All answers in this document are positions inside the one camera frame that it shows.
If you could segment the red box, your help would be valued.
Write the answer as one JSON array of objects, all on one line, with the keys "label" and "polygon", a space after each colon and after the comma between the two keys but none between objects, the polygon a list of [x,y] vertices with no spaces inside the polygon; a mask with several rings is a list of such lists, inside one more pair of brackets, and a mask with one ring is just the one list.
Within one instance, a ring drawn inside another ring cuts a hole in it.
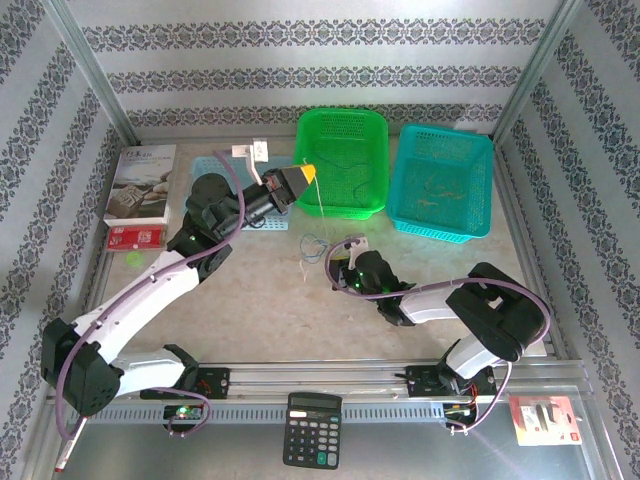
[{"label": "red box", "polygon": [[161,225],[133,225],[113,227],[107,238],[108,251],[161,249],[165,244],[166,228]]}]

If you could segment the aluminium frame post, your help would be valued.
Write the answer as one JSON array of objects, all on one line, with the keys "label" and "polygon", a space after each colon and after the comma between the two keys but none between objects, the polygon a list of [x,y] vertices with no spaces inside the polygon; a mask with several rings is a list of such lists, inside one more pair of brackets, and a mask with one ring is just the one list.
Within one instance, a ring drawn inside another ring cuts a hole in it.
[{"label": "aluminium frame post", "polygon": [[129,117],[117,99],[66,0],[41,0],[41,3],[122,141],[128,146],[139,145],[140,139]]},{"label": "aluminium frame post", "polygon": [[584,0],[559,0],[492,131],[491,137],[496,145],[509,134],[583,3]]}]

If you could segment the black calculator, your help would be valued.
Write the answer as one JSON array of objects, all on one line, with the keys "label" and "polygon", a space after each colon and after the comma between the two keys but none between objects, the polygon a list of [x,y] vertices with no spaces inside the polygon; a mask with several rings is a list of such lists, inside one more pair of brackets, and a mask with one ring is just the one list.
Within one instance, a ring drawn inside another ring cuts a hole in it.
[{"label": "black calculator", "polygon": [[336,470],[340,462],[342,398],[316,392],[288,395],[283,463],[291,467]]}]

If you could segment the left controller board with LEDs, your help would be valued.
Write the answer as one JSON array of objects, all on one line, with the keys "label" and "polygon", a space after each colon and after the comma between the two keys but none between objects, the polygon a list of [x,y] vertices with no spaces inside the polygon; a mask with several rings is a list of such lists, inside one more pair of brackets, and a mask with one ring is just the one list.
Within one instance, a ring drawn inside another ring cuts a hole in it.
[{"label": "left controller board with LEDs", "polygon": [[169,405],[164,408],[165,421],[199,421],[203,417],[203,405]]}]

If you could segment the red blister pack card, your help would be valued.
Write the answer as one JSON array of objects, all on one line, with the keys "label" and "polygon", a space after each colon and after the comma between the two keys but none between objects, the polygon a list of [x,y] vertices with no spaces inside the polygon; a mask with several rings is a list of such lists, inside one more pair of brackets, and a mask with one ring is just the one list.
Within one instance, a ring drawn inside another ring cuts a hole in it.
[{"label": "red blister pack card", "polygon": [[568,396],[510,396],[509,407],[519,446],[582,444]]}]

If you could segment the red and white marker pen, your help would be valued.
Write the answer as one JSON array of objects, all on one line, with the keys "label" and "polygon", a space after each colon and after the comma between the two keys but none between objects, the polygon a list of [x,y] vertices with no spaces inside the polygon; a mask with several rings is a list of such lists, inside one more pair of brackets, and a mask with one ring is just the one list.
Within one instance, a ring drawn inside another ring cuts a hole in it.
[{"label": "red and white marker pen", "polygon": [[87,423],[87,420],[88,420],[87,417],[83,417],[79,421],[78,428],[77,428],[76,432],[73,434],[71,439],[68,440],[65,443],[65,445],[64,445],[64,447],[63,447],[63,449],[62,449],[62,451],[61,451],[61,453],[60,453],[60,455],[59,455],[59,457],[58,457],[58,459],[56,461],[56,464],[55,464],[55,467],[54,467],[54,472],[55,473],[62,473],[65,470],[65,468],[66,468],[66,466],[67,466],[67,464],[68,464],[68,462],[70,460],[70,457],[72,455],[72,452],[75,449],[75,446],[76,446],[76,444],[77,444],[77,442],[79,440],[79,437],[80,437],[80,435],[81,435],[81,433],[82,433],[82,431],[83,431],[83,429],[84,429],[84,427],[85,427],[85,425]]}]

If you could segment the green plastic basket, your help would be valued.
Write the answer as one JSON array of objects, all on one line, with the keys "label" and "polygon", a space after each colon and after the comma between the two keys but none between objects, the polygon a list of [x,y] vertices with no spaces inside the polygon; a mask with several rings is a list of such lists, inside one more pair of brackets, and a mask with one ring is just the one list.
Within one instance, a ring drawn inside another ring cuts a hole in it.
[{"label": "green plastic basket", "polygon": [[385,118],[370,110],[314,108],[298,121],[294,163],[316,177],[297,201],[317,217],[366,220],[384,209],[390,185]]}]

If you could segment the aluminium mounting rail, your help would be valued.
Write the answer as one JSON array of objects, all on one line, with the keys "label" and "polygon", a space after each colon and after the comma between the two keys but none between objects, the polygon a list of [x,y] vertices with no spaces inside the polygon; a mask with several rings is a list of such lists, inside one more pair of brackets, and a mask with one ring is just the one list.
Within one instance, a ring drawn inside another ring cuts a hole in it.
[{"label": "aluminium mounting rail", "polygon": [[[411,398],[406,382],[397,374],[409,365],[436,365],[435,361],[296,361],[267,363],[203,363],[199,367],[228,368],[228,401],[271,401],[293,391],[339,395],[355,402]],[[533,391],[549,395],[553,391],[577,389],[593,391],[580,361],[526,358],[512,367],[509,392]]]}]

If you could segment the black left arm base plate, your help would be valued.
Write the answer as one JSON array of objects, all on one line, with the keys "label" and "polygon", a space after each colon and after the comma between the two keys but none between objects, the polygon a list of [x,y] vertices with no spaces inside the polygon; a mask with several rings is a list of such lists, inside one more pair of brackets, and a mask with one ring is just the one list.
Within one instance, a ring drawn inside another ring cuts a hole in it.
[{"label": "black left arm base plate", "polygon": [[[199,394],[211,400],[223,400],[227,398],[229,377],[230,370],[228,368],[189,367],[173,388]],[[189,398],[189,395],[146,389],[140,392],[140,398],[143,400],[177,400]]]}]

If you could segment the white book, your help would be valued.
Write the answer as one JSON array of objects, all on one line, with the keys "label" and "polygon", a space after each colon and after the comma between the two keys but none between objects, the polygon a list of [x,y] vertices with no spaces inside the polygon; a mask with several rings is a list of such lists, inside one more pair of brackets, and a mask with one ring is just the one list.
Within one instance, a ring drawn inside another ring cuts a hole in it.
[{"label": "white book", "polygon": [[175,144],[125,147],[104,214],[112,228],[168,222]]}]

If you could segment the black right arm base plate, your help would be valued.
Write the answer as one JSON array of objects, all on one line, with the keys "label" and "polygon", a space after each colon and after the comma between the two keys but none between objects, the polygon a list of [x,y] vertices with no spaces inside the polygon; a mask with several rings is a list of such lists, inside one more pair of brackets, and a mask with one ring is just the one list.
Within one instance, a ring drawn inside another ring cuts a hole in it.
[{"label": "black right arm base plate", "polygon": [[408,395],[419,398],[451,397],[466,398],[493,396],[497,393],[494,371],[491,367],[480,370],[471,379],[463,379],[453,373],[444,372],[436,365],[409,365],[401,374],[406,382]]}]

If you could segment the light blue plastic basket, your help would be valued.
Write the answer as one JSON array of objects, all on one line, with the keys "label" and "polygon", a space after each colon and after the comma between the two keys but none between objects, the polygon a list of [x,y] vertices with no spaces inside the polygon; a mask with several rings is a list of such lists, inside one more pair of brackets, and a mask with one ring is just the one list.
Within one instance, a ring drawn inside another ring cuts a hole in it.
[{"label": "light blue plastic basket", "polygon": [[[232,158],[230,150],[223,150],[221,151],[221,154],[226,158],[227,162],[236,172],[240,185],[242,187],[249,186],[253,182],[253,180],[251,179],[248,171],[246,170],[244,160]],[[287,166],[291,166],[292,164],[293,164],[293,160],[290,156],[271,155],[269,157],[268,162],[257,163],[256,169],[259,174],[263,175],[270,169],[287,167]],[[188,189],[188,193],[185,195],[185,198],[188,198],[189,195],[191,194],[191,190],[195,181],[199,179],[201,176],[210,174],[210,173],[220,174],[229,184],[231,192],[233,194],[236,193],[235,183],[233,182],[229,173],[219,163],[218,159],[214,156],[209,156],[209,157],[202,156],[202,157],[196,157],[191,164],[189,189]],[[255,222],[250,226],[244,227],[244,230],[246,231],[256,231],[256,230],[286,231],[289,228],[289,218],[290,218],[289,211],[282,214],[282,213],[279,213],[277,210],[275,210],[267,214],[262,220]]]}]

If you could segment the teal plastic basket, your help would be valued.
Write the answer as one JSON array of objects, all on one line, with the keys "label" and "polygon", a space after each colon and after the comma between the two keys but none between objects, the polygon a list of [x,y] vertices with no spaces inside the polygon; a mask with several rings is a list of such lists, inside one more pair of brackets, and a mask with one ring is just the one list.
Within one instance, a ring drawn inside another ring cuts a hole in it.
[{"label": "teal plastic basket", "polygon": [[396,230],[461,244],[490,232],[494,147],[475,133],[401,129],[386,212]]}]

